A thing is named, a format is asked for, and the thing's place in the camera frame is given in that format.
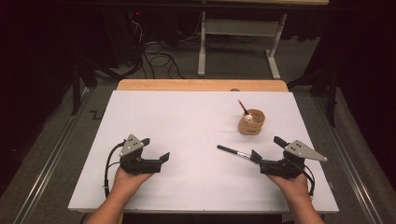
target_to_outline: metal stand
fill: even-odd
[[[206,12],[202,12],[201,22],[201,47],[198,59],[198,77],[205,76],[206,63],[206,34],[212,35],[252,35],[252,36],[273,36],[274,42],[271,49],[265,51],[268,63],[270,65],[273,79],[280,79],[274,58],[280,36],[287,14],[282,14],[279,21],[235,21],[235,20],[207,20]]]

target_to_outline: cable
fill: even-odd
[[[152,47],[152,46],[160,46],[160,49],[152,51],[152,52],[148,52],[147,49],[149,47]],[[147,43],[146,46],[145,46],[145,50],[144,50],[143,54],[144,54],[145,59],[146,59],[148,65],[149,65],[149,67],[151,69],[151,73],[153,75],[153,78],[155,79],[155,77],[156,77],[155,76],[155,72],[154,72],[154,68],[155,67],[165,67],[166,65],[170,64],[169,68],[168,68],[168,76],[169,76],[169,78],[173,79],[173,77],[170,74],[170,71],[171,71],[171,68],[173,66],[175,66],[175,68],[177,69],[177,75],[179,77],[183,78],[183,79],[186,79],[185,77],[183,77],[180,74],[180,70],[178,69],[178,66],[177,66],[177,64],[175,62],[175,58],[172,55],[170,55],[170,54],[162,53],[162,51],[163,51],[163,45],[161,43],[159,43],[159,42],[150,42],[150,43]],[[158,59],[166,59],[166,61],[164,63],[161,63],[161,64],[155,64],[153,61],[158,60]]]
[[[126,140],[124,140],[123,142],[117,144],[113,149],[111,149],[110,153],[108,154],[108,158],[107,158],[107,162],[106,162],[106,168],[105,168],[105,184],[104,184],[105,195],[106,195],[106,197],[107,197],[108,194],[110,193],[110,190],[108,189],[108,179],[107,179],[108,168],[109,168],[111,165],[114,164],[114,163],[113,163],[113,164],[109,165],[110,160],[111,160],[111,156],[113,155],[114,151],[115,151],[117,148],[123,147],[123,145],[125,144],[125,141],[126,141]]]
[[[308,173],[305,170],[301,169],[301,167],[298,166],[293,161],[290,161],[290,160],[287,160],[287,161],[290,164],[292,164],[293,166],[295,166],[297,169],[299,169],[303,173],[303,175],[306,176],[306,178],[309,180],[309,182],[311,182],[311,189],[309,190],[309,196],[310,196],[311,201],[312,201],[312,199],[314,197],[314,190],[315,190],[315,177],[314,177],[314,174],[312,174],[312,171],[306,165],[304,167],[306,167],[308,169],[308,171],[312,175],[312,177],[310,175],[308,175]]]
[[[79,224],[84,223],[85,218],[87,218],[88,213],[84,214],[84,216],[82,216],[81,220],[79,221]]]
[[[198,27],[199,27],[199,23],[200,23],[200,21],[201,21],[201,18],[202,18],[202,13],[199,14],[198,22],[197,22],[197,25],[195,26],[195,30],[194,30],[194,32],[192,33],[192,35],[191,35],[190,37],[188,37],[187,39],[183,39],[183,40],[177,41],[178,43],[182,43],[182,42],[185,42],[185,41],[189,41],[189,40],[192,40],[192,39],[194,39],[194,38],[200,36],[200,35],[196,35],[196,36],[194,36],[194,35],[195,35],[195,34],[197,33],[197,31],[198,31]]]
[[[118,163],[120,163],[120,162],[119,161],[113,162],[110,165],[108,165],[108,168],[110,168],[112,165],[115,165],[115,164],[118,164]]]

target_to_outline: white tabletop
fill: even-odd
[[[247,109],[264,112],[259,135],[238,132]],[[68,206],[95,210],[105,199],[104,172],[109,151],[132,133],[150,138],[144,159],[170,152],[162,171],[149,179],[125,207],[126,212],[151,213],[285,213],[289,209],[279,191],[257,164],[217,149],[223,145],[265,160],[282,159],[273,142],[312,143],[290,92],[250,91],[114,91]],[[112,161],[118,161],[117,150]],[[316,179],[313,204],[321,213],[337,212],[318,161],[306,161]],[[109,170],[110,187],[117,166]]]

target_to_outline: gray floor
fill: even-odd
[[[203,78],[271,79],[263,54],[270,40],[250,40],[252,37],[234,38],[220,49],[217,48],[223,45],[222,40],[209,40],[211,48],[207,50]],[[288,82],[303,74],[317,43],[300,43],[296,39],[281,41],[276,62],[283,80]],[[147,51],[158,47],[152,46]],[[183,77],[198,78],[197,46],[164,47],[163,50],[173,55]],[[158,65],[164,62],[165,58],[152,61]],[[147,63],[145,70],[151,78]],[[115,71],[122,73],[125,68]],[[80,222],[83,214],[69,211],[67,205],[99,128],[98,117],[105,112],[109,96],[117,87],[116,81],[100,72],[97,74],[104,78],[98,78],[97,88],[84,92],[83,106],[76,116],[70,116],[72,92],[69,90],[63,103],[43,124],[42,133],[0,199],[0,223],[14,220],[15,223]],[[168,67],[155,68],[155,74],[156,78],[169,78]],[[170,74],[177,78],[175,67]],[[145,78],[145,75],[140,70],[130,78]],[[324,117],[325,99],[311,97],[308,88],[298,87],[292,91],[315,149],[330,161],[322,166],[340,212],[326,215],[326,223],[396,223],[395,191],[361,137],[342,93],[337,92],[336,128],[333,128]]]

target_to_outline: forearm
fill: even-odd
[[[292,205],[290,210],[294,214],[294,223],[296,224],[324,223],[310,201]]]
[[[120,222],[120,217],[124,206],[127,202],[117,195],[108,195],[106,200],[99,206],[99,208],[90,216],[86,223],[114,223]]]

